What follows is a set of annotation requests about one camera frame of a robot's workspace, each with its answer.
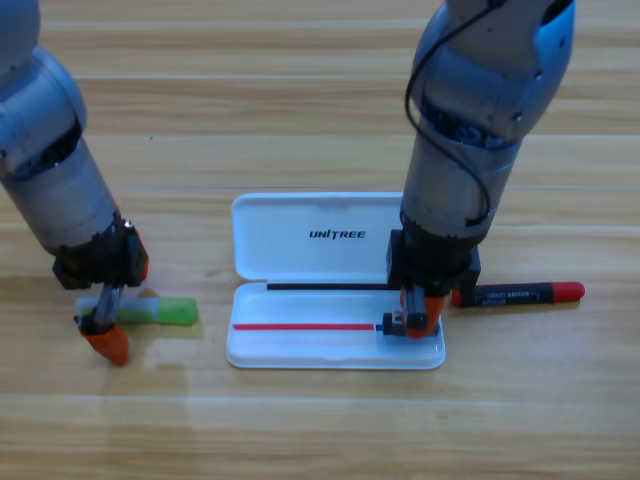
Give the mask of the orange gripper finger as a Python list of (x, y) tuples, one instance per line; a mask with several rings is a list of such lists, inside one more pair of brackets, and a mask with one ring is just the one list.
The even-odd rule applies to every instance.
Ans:
[(75, 315), (81, 336), (93, 350), (115, 366), (124, 366), (129, 359), (129, 340), (124, 330), (113, 322), (100, 322), (95, 311)]
[(425, 297), (413, 292), (404, 293), (404, 328), (408, 337), (420, 339), (438, 332), (443, 297)]
[(127, 229), (126, 285), (140, 286), (147, 278), (149, 256), (135, 227)]

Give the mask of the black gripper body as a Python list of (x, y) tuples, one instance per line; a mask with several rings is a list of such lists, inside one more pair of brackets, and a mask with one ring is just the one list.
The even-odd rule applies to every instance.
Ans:
[(122, 290), (134, 285), (134, 258), (130, 241), (134, 228), (127, 226), (119, 212), (102, 232), (79, 246), (60, 247), (54, 255), (52, 271), (66, 290), (88, 289), (102, 284), (103, 290), (90, 315), (81, 315), (78, 326), (114, 326)]
[(481, 264), (480, 236), (438, 237), (420, 229), (395, 229), (387, 248), (387, 284), (401, 291), (404, 319), (404, 293), (443, 297), (451, 291), (463, 295), (473, 291)]

